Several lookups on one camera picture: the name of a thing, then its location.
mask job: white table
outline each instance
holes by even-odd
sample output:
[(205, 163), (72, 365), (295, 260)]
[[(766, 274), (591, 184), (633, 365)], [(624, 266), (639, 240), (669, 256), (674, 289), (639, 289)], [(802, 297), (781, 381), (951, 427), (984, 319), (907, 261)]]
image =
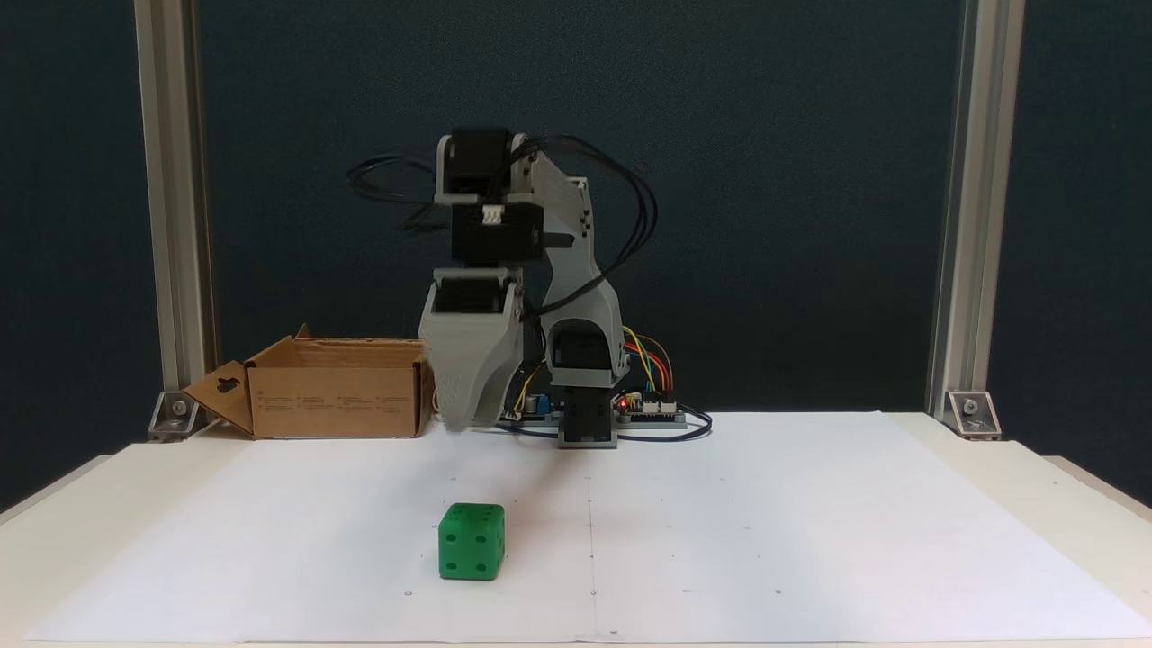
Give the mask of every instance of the white table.
[[(1017, 443), (969, 443), (924, 414), (889, 416), (1152, 619), (1152, 512), (1075, 466), (1045, 460)], [(249, 443), (207, 431), (181, 444), (132, 445), (0, 519), (0, 646), (43, 648), (21, 636)], [(1036, 643), (1152, 648), (1152, 640)]]

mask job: green die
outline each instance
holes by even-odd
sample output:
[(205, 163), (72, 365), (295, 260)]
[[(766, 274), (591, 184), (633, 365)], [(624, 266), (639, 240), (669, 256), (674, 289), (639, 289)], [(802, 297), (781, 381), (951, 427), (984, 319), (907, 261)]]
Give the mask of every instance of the green die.
[(503, 506), (462, 504), (440, 520), (440, 578), (492, 580), (503, 564)]

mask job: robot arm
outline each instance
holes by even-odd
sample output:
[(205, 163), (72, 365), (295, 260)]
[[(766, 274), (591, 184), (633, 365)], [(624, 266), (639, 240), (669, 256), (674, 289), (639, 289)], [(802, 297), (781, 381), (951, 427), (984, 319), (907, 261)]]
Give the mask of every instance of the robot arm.
[[(523, 361), (523, 323), (539, 317), (553, 384), (564, 387), (560, 445), (614, 446), (611, 401), (628, 361), (620, 302), (593, 255), (588, 180), (543, 152), (516, 159), (524, 142), (502, 129), (440, 140), (435, 199), (453, 209), (452, 256), (465, 265), (433, 273), (420, 321), (440, 410), (449, 429), (495, 423)], [(547, 306), (528, 312), (520, 264), (545, 255)]]

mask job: dark blue backdrop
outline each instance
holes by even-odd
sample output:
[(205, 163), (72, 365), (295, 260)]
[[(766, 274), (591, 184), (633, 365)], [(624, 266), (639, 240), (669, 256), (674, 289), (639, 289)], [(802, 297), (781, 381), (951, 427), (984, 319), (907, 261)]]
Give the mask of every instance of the dark blue backdrop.
[(990, 387), (1010, 437), (1152, 504), (1152, 3), (1029, 2)]
[[(343, 171), (502, 123), (652, 183), (660, 228), (613, 284), (684, 400), (922, 409), (958, 24), (958, 1), (923, 0), (205, 0), (225, 355), (302, 322), (415, 336), (447, 241), (402, 235)], [(591, 189), (602, 263), (634, 198)]]
[(0, 2), (0, 511), (147, 436), (138, 83), (131, 2)]

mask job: cardboard box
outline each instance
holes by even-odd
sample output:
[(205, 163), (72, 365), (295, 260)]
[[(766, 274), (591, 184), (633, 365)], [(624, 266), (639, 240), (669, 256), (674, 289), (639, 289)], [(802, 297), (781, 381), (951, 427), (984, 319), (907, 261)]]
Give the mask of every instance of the cardboard box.
[(434, 389), (419, 340), (313, 338), (304, 325), (184, 393), (253, 438), (415, 437)]

